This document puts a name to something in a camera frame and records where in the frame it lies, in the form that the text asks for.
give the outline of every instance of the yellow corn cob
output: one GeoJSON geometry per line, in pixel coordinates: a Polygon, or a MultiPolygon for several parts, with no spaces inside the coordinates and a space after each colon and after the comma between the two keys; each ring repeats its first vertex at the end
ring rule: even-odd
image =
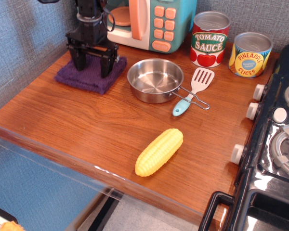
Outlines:
{"type": "Polygon", "coordinates": [[[139,155],[135,172],[147,177],[159,170],[179,149],[183,143],[183,134],[176,128],[170,128],[153,140],[139,155]]]}
{"type": "Polygon", "coordinates": [[[24,228],[14,221],[8,221],[2,224],[0,231],[24,231],[24,228]]]}

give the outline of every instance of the toy microwave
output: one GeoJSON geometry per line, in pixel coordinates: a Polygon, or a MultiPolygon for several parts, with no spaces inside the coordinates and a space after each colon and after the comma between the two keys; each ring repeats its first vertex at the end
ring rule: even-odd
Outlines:
{"type": "Polygon", "coordinates": [[[108,0],[108,39],[161,53],[176,51],[193,27],[197,0],[108,0]]]}

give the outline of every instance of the purple towel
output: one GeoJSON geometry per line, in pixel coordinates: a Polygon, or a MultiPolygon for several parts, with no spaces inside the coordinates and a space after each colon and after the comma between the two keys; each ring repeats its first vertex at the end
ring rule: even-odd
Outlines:
{"type": "Polygon", "coordinates": [[[86,55],[86,67],[82,71],[75,68],[71,59],[62,67],[54,79],[57,82],[89,91],[95,91],[103,95],[114,84],[126,67],[126,57],[120,57],[118,63],[114,63],[112,71],[107,77],[101,77],[101,59],[96,56],[86,55]]]}

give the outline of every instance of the can lid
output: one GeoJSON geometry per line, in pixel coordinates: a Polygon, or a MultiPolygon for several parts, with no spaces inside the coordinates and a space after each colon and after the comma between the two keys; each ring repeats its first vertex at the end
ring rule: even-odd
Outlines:
{"type": "Polygon", "coordinates": [[[202,30],[221,30],[230,26],[230,19],[221,12],[204,11],[195,16],[194,23],[202,30]]]}
{"type": "Polygon", "coordinates": [[[249,52],[264,52],[272,49],[273,42],[263,34],[244,32],[235,37],[235,45],[249,52]]]}

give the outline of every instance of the blue spatula handle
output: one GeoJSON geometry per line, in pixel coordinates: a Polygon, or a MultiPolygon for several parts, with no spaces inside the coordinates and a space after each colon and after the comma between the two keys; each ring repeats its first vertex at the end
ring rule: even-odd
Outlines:
{"type": "Polygon", "coordinates": [[[185,100],[180,100],[174,107],[172,114],[174,116],[179,116],[182,115],[189,107],[189,105],[191,105],[191,103],[189,103],[188,101],[185,100]]]}

